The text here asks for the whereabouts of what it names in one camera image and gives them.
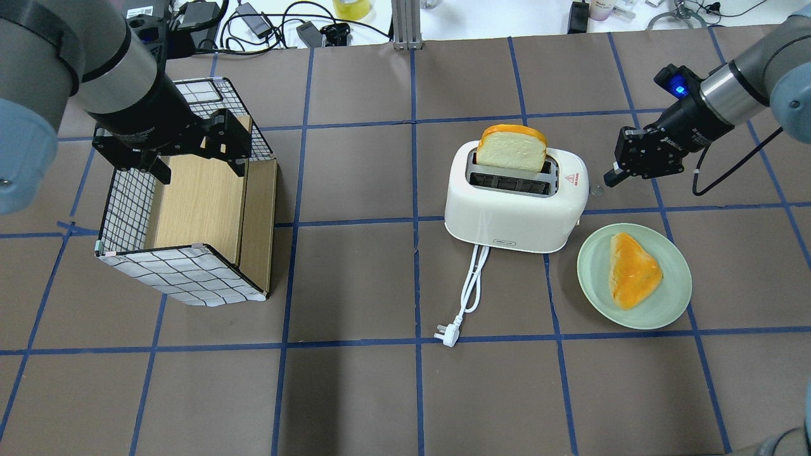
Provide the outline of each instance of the white toaster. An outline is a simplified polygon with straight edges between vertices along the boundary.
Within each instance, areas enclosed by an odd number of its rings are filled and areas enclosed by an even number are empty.
[[[475,163],[478,141],[457,151],[448,180],[445,228],[457,239],[521,252],[560,250],[589,198],[586,164],[547,148],[540,173]]]

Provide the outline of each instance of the white label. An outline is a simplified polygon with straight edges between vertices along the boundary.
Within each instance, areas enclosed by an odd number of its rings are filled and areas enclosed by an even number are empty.
[[[132,8],[131,10],[127,10],[127,19],[130,19],[133,16],[137,15],[152,15],[152,11],[154,11],[154,6],[144,6],[141,8]]]

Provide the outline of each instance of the bread slice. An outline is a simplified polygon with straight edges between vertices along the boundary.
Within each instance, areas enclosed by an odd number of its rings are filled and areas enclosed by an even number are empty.
[[[478,142],[476,164],[510,170],[541,172],[547,157],[547,138],[523,125],[494,125]]]
[[[623,310],[636,307],[662,281],[659,263],[628,233],[611,237],[611,297]]]

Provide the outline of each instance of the wooden board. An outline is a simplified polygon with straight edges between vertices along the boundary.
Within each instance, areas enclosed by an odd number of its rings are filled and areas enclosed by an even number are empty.
[[[251,162],[242,219],[239,270],[265,292],[270,291],[277,170],[276,160]]]
[[[239,121],[250,130],[250,117]],[[170,157],[167,165],[172,183],[157,183],[146,248],[206,243],[238,264],[246,179],[224,161],[194,155]]]

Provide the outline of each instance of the light green plate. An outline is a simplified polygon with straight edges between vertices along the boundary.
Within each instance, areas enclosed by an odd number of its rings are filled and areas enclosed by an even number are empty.
[[[662,268],[659,287],[635,308],[622,310],[611,299],[611,237],[626,232],[650,253]],[[577,279],[591,305],[608,320],[633,329],[657,329],[676,321],[690,302],[693,277],[687,261],[666,237],[633,223],[604,226],[589,236],[577,254]]]

